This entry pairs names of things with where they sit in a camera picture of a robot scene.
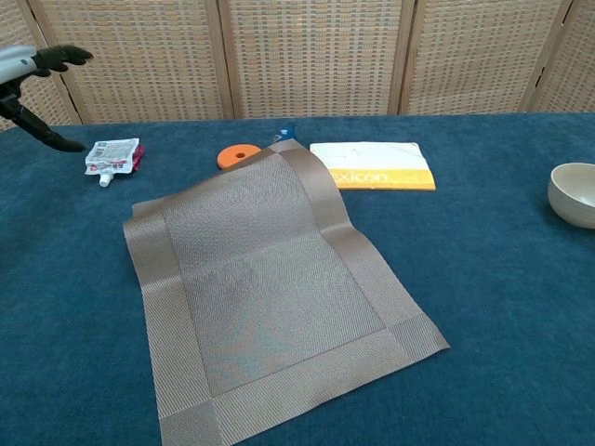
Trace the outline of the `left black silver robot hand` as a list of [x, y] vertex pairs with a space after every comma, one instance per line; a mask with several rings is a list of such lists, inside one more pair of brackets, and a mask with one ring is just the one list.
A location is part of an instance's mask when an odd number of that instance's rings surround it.
[[83, 144], [64, 138], [20, 103], [21, 84], [31, 76], [49, 77], [67, 72], [68, 64], [82, 66], [93, 55], [72, 45], [8, 46], [1, 49], [1, 116], [55, 151], [82, 152]]

